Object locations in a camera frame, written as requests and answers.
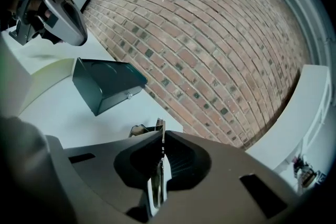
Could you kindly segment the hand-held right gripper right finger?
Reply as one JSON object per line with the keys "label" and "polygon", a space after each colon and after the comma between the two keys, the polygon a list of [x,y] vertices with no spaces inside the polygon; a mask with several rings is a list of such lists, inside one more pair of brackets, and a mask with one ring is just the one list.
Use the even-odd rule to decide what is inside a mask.
{"label": "hand-held right gripper right finger", "polygon": [[170,163],[194,164],[168,182],[158,223],[280,223],[298,195],[271,169],[233,146],[168,131],[181,146]]}

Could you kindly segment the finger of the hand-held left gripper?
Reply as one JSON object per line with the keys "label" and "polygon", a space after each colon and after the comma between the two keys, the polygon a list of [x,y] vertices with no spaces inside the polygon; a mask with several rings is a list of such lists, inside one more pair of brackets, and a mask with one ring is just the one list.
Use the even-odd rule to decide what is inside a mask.
{"label": "finger of the hand-held left gripper", "polygon": [[70,0],[43,0],[51,12],[50,17],[44,22],[45,29],[72,46],[82,46],[73,23],[62,8],[66,1]]}
{"label": "finger of the hand-held left gripper", "polygon": [[64,2],[62,8],[75,27],[76,34],[79,36],[79,43],[84,44],[87,41],[88,34],[81,11],[72,0]]}

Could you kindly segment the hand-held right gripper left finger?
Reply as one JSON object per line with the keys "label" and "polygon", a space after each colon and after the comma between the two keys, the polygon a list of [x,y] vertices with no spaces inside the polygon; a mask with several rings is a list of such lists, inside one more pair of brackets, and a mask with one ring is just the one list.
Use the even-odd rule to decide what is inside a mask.
{"label": "hand-held right gripper left finger", "polygon": [[165,223],[162,131],[63,149],[48,136],[52,164],[68,198],[71,223]]}

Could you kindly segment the person's left hand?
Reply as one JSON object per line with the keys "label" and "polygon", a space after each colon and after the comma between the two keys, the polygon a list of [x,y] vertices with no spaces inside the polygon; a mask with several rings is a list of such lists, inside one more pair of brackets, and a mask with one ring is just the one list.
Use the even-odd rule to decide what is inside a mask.
{"label": "person's left hand", "polygon": [[[41,4],[42,4],[42,0],[30,0],[27,6],[27,10],[28,11],[38,11]],[[50,15],[51,15],[51,12],[50,10],[47,9],[45,11],[45,16],[49,18]]]}

